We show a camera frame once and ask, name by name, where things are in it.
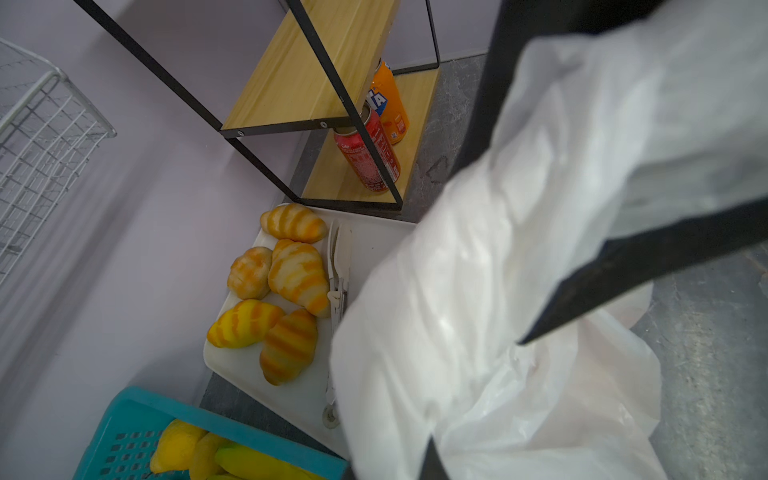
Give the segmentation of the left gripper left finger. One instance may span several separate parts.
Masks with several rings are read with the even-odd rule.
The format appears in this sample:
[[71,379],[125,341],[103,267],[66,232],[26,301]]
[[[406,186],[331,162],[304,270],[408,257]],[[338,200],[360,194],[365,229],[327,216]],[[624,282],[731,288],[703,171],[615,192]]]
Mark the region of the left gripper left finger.
[[348,466],[345,469],[341,480],[357,480],[357,477],[355,476],[354,470],[352,469],[351,466]]

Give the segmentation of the white plastic grocery bag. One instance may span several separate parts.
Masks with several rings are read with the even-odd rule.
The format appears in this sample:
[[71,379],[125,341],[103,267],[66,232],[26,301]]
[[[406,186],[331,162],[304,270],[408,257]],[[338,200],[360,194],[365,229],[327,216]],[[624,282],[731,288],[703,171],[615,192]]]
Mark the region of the white plastic grocery bag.
[[662,1],[538,37],[478,160],[372,272],[330,356],[357,479],[662,479],[650,280],[526,345],[610,241],[767,199],[767,5]]

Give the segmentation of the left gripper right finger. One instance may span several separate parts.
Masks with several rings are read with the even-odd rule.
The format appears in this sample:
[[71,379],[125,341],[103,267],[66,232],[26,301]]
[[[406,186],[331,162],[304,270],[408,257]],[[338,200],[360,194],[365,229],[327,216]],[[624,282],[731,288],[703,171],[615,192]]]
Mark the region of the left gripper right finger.
[[433,438],[429,439],[418,479],[449,480]]

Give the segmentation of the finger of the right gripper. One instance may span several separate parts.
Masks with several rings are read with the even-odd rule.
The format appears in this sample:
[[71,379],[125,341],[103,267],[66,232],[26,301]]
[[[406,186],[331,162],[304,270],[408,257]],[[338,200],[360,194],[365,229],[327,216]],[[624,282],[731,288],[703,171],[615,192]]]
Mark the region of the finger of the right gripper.
[[463,144],[450,175],[468,167],[490,146],[524,48],[538,37],[600,34],[650,15],[661,0],[507,0],[500,5]]
[[563,280],[526,345],[658,277],[767,240],[767,199],[606,242],[598,256]]

